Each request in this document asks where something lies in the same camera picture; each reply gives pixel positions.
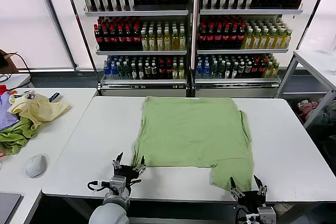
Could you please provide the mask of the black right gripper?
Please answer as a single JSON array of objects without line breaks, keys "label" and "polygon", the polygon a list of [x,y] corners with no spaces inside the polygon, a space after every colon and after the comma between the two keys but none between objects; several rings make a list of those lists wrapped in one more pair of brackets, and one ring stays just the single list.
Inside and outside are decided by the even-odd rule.
[{"label": "black right gripper", "polygon": [[235,200],[241,206],[246,207],[248,210],[257,210],[258,207],[262,207],[266,203],[267,185],[264,185],[262,181],[254,175],[257,190],[253,191],[240,191],[235,184],[233,177],[230,178],[230,193]]}]

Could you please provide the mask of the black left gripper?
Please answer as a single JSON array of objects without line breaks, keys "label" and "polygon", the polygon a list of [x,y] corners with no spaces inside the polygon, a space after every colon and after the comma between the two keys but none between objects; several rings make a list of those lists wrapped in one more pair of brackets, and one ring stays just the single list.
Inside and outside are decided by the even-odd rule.
[{"label": "black left gripper", "polygon": [[141,179],[139,179],[139,176],[146,169],[144,156],[142,156],[139,165],[136,165],[136,166],[121,165],[120,162],[121,162],[122,156],[123,156],[123,152],[121,152],[116,157],[116,159],[112,161],[112,165],[114,168],[114,175],[125,177],[127,186],[132,186],[134,184],[141,182]]}]

